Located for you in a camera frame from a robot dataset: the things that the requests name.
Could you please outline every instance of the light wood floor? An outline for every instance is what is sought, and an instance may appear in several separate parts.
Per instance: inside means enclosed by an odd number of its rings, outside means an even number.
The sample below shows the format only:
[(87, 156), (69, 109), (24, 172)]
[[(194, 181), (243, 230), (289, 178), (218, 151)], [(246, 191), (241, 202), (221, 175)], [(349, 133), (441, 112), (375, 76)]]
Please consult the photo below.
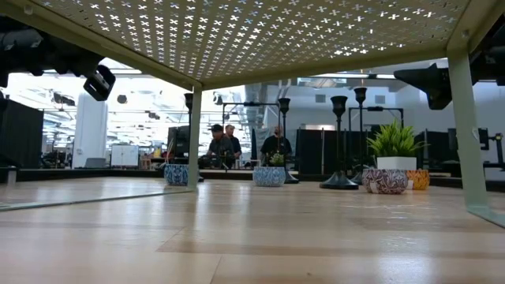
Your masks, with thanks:
[(2, 212), (0, 283), (504, 284), (505, 230), (466, 213), (459, 189), (206, 181), (198, 195)]
[(97, 177), (30, 181), (17, 182), (14, 186), (0, 184), (0, 204), (53, 204), (183, 191), (187, 190), (177, 186), (167, 187), (162, 178)]

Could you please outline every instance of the cap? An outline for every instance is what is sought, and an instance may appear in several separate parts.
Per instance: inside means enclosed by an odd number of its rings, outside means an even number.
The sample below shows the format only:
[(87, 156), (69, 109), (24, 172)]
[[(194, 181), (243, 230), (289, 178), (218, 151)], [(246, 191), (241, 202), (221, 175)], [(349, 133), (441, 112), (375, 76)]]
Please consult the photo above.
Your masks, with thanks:
[(220, 131), (222, 131), (222, 130), (223, 130), (223, 127), (222, 127), (221, 125), (213, 125), (213, 126), (211, 127), (211, 131), (212, 131), (213, 133), (220, 132)]

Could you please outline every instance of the green plant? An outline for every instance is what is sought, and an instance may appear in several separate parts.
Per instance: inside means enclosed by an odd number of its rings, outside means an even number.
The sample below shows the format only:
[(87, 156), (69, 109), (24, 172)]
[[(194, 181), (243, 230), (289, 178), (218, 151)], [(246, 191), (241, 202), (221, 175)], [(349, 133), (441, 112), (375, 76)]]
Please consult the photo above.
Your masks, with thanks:
[(275, 153), (270, 158), (270, 163), (274, 166), (282, 166), (284, 165), (284, 155), (280, 153)]
[(375, 139), (367, 138), (377, 157), (414, 157), (424, 142), (414, 143), (412, 126), (401, 127), (396, 119), (390, 125), (381, 125)]

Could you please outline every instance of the person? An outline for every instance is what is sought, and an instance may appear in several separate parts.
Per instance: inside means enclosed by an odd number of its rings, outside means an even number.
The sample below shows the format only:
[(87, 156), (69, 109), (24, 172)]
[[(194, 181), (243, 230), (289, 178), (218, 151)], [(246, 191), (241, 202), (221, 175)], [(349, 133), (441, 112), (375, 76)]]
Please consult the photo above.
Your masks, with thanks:
[(233, 166), (234, 159), (234, 146), (224, 132), (221, 125), (213, 125), (211, 127), (212, 141), (208, 146), (207, 156), (217, 155), (224, 160), (228, 168)]
[(285, 156), (291, 155), (292, 152), (290, 141), (287, 138), (284, 139), (282, 136), (282, 126), (276, 126), (274, 129), (274, 135), (268, 137), (263, 142), (263, 146), (261, 146), (260, 150), (260, 159), (264, 161), (263, 164), (271, 166), (269, 159), (275, 153), (277, 153), (277, 151), (279, 151), (281, 154), (284, 154)]
[(242, 155), (242, 148), (240, 147), (240, 141), (234, 136), (235, 126), (227, 125), (225, 127), (226, 135), (230, 138), (232, 145), (234, 146), (234, 156), (236, 159), (240, 158)]

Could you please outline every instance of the white pot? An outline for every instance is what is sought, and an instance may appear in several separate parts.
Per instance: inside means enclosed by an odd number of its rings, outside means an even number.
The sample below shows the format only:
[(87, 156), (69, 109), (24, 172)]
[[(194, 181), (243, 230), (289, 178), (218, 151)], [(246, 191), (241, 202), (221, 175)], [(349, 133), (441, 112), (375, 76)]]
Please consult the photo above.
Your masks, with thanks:
[(379, 170), (416, 170), (416, 157), (379, 157), (377, 158)]

